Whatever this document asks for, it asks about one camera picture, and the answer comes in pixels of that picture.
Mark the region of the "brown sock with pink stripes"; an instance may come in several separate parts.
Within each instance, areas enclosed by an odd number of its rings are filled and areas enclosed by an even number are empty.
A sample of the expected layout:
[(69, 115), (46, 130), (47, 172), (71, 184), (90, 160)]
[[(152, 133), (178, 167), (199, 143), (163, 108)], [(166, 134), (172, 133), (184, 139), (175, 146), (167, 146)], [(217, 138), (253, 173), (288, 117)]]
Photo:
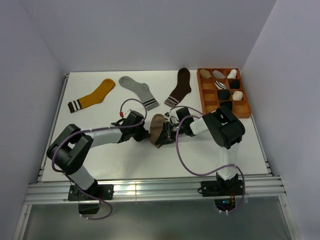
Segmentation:
[(164, 104), (173, 108), (177, 106), (184, 97), (191, 93), (190, 87), (191, 74), (187, 68), (181, 68), (177, 73), (177, 84), (168, 98), (164, 101)]

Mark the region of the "rolled grey sock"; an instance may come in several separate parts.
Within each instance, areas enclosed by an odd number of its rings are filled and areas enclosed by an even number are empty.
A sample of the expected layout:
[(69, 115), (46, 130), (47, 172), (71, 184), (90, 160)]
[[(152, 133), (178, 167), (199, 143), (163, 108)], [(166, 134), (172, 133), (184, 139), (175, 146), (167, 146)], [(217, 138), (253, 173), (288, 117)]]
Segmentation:
[(218, 70), (214, 70), (212, 73), (213, 73), (213, 76), (215, 79), (224, 79), (225, 78), (225, 75)]

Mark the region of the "tan sock with maroon cuff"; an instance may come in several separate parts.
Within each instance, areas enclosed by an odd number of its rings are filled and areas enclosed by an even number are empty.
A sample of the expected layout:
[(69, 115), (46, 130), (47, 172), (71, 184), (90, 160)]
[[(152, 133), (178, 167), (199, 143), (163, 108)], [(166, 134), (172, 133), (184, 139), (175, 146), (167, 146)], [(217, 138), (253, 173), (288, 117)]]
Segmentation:
[(154, 145), (156, 148), (160, 148), (160, 144), (156, 144), (156, 141), (160, 137), (162, 130), (163, 130), (163, 125), (166, 122), (165, 116), (163, 114), (155, 114), (151, 120), (150, 123), (150, 137), (148, 138), (148, 141)]

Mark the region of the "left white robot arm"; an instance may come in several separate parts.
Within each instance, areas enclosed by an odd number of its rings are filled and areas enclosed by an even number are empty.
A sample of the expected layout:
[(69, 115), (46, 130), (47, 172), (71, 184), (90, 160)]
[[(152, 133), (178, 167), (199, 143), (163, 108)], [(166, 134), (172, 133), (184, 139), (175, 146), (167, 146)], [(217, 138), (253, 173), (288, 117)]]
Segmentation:
[(127, 117), (111, 123), (108, 127), (83, 130), (69, 124), (49, 146), (46, 156), (57, 165), (76, 185), (79, 194), (86, 200), (100, 197), (96, 179), (84, 167), (84, 161), (91, 148), (106, 144), (120, 144), (133, 138), (136, 142), (151, 136), (144, 128), (144, 117), (132, 110)]

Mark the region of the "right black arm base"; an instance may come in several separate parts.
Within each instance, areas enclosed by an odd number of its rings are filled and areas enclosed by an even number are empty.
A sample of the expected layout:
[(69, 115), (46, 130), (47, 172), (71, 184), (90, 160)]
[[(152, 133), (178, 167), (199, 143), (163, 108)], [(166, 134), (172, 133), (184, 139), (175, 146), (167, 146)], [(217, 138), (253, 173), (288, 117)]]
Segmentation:
[(200, 183), (197, 192), (203, 197), (224, 197), (214, 200), (214, 204), (219, 211), (229, 212), (236, 208), (236, 196), (244, 193), (244, 184), (238, 175), (230, 180), (217, 178)]

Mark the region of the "plain black sock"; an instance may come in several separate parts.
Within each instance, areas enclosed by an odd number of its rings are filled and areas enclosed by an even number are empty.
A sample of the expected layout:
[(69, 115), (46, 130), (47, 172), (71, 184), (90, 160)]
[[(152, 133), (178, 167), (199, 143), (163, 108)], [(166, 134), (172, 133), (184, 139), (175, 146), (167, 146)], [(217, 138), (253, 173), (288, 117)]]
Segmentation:
[(219, 101), (228, 101), (231, 97), (231, 92), (228, 89), (221, 89), (217, 91), (217, 96)]

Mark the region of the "rolled cream sock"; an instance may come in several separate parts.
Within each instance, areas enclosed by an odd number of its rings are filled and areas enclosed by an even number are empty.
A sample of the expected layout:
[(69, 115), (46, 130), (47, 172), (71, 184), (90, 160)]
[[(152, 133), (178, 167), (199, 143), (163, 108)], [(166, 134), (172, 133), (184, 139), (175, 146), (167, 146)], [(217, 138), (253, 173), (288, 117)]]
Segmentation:
[(243, 100), (243, 97), (244, 97), (244, 94), (242, 91), (235, 91), (233, 94), (232, 94), (232, 99), (234, 101), (242, 101)]

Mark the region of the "orange wooden compartment tray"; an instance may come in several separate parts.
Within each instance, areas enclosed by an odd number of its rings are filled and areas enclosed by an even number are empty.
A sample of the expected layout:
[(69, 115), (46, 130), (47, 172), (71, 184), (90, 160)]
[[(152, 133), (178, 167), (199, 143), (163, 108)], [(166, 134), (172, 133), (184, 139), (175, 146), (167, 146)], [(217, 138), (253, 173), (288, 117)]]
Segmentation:
[(198, 68), (196, 74), (203, 113), (225, 106), (239, 119), (251, 117), (251, 106), (239, 69)]

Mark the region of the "mustard yellow sock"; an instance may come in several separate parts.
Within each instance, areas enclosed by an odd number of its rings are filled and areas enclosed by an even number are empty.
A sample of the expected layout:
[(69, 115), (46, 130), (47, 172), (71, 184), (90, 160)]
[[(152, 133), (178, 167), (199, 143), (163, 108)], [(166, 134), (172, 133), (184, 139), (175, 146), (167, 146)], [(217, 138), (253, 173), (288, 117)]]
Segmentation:
[(67, 106), (70, 113), (77, 112), (79, 110), (88, 108), (90, 106), (100, 104), (104, 101), (105, 97), (116, 86), (116, 83), (110, 79), (104, 79), (101, 84), (90, 94), (70, 101)]

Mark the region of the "rolled beige sock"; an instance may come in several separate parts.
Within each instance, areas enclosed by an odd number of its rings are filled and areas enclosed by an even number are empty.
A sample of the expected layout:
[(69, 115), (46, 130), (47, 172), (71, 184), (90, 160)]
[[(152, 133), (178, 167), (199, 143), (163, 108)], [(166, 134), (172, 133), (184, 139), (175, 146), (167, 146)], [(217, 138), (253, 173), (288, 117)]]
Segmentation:
[(200, 74), (202, 79), (210, 79), (210, 78), (212, 78), (212, 75), (211, 75), (210, 71), (208, 71), (206, 69), (200, 69), (199, 70), (199, 74)]

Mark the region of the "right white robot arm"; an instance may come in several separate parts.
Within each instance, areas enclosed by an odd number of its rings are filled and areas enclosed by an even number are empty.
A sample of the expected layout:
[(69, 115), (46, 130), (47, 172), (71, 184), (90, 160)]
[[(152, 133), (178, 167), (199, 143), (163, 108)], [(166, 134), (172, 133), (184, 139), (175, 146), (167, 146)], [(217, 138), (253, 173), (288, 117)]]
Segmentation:
[(175, 143), (178, 158), (182, 163), (178, 146), (179, 136), (194, 137), (209, 132), (215, 144), (219, 146), (218, 168), (208, 173), (195, 173), (190, 169), (187, 171), (198, 177), (215, 173), (218, 180), (216, 183), (217, 191), (222, 195), (227, 195), (233, 190), (234, 182), (239, 179), (239, 175), (243, 174), (237, 161), (239, 145), (246, 132), (245, 127), (226, 106), (221, 106), (201, 117), (192, 116), (190, 109), (188, 106), (178, 106), (176, 123), (171, 121), (170, 112), (165, 114), (165, 122), (161, 133), (155, 138), (155, 145), (163, 146)]

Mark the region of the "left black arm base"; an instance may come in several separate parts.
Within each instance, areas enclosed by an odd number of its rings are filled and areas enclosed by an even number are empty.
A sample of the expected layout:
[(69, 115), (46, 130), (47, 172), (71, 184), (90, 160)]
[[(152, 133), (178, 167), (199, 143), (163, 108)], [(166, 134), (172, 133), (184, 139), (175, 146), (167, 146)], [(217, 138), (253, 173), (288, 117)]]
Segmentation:
[[(109, 217), (113, 212), (113, 207), (107, 201), (113, 199), (113, 184), (94, 184), (88, 190), (80, 189), (77, 185), (71, 185), (67, 200), (69, 202), (79, 202), (78, 212), (82, 217), (89, 220), (101, 220)], [(110, 211), (105, 216), (94, 217), (102, 206), (108, 206)]]

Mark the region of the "rolled black sock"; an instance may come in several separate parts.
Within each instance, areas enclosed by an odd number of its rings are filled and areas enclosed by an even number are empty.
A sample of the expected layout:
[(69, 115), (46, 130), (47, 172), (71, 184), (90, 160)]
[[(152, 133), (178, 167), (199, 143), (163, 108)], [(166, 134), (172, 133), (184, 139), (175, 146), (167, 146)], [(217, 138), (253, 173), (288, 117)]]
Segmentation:
[(241, 88), (241, 82), (239, 79), (229, 79), (228, 80), (230, 89), (240, 89)]

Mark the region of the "aluminium frame rail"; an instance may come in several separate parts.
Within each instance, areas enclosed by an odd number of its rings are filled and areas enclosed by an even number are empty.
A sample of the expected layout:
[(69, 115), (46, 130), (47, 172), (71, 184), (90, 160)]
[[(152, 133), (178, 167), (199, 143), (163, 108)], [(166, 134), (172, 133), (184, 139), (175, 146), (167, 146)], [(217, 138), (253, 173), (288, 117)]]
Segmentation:
[[(145, 180), (106, 180), (100, 183), (113, 185), (113, 197), (108, 203), (199, 200), (197, 192), (202, 181), (213, 181), (215, 177), (183, 177)], [(285, 196), (286, 191), (279, 176), (245, 177), (247, 198)], [(40, 182), (27, 188), (25, 205), (77, 204), (69, 201), (70, 183)]]

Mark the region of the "rolled striped sock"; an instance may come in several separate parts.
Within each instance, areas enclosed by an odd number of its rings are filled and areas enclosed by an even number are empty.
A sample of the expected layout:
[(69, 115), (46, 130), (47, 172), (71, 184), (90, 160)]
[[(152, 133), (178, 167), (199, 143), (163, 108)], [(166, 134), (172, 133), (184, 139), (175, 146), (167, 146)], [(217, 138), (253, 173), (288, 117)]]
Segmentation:
[(219, 90), (226, 90), (227, 89), (227, 87), (222, 82), (220, 82), (218, 80), (215, 80), (214, 83), (215, 83), (216, 88)]

